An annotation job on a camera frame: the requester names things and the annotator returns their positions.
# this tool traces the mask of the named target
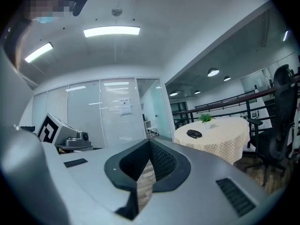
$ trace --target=black and white pattern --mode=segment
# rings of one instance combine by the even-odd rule
[[[58,126],[47,116],[38,133],[38,137],[42,142],[52,143]]]

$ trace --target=chair armrest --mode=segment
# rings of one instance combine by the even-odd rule
[[[253,118],[248,118],[247,121],[250,122],[250,123],[252,123],[252,124],[254,124],[255,126],[260,126],[260,125],[263,124],[262,121],[259,121],[257,119],[253,119]]]

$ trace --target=vent grille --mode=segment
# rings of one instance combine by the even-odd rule
[[[255,208],[249,198],[229,178],[218,180],[216,183],[240,217]]]

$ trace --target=round table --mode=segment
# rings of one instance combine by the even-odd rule
[[[239,117],[216,118],[210,121],[211,128],[205,129],[201,121],[189,123],[175,131],[175,143],[210,152],[230,164],[241,159],[243,147],[250,140],[249,123]],[[187,135],[188,130],[202,133],[194,139]]]

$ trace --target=concrete ceiling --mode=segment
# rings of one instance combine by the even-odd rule
[[[258,54],[267,54],[274,48],[283,46],[283,36],[287,28],[281,14],[272,7],[172,81],[167,86],[168,93],[183,90],[187,86],[192,87],[192,94],[195,90],[205,92],[222,85],[226,75],[232,79],[241,78],[270,65],[256,63],[249,66],[249,63]],[[219,74],[208,77],[210,68],[218,68]],[[185,93],[181,92],[174,99],[184,97]]]

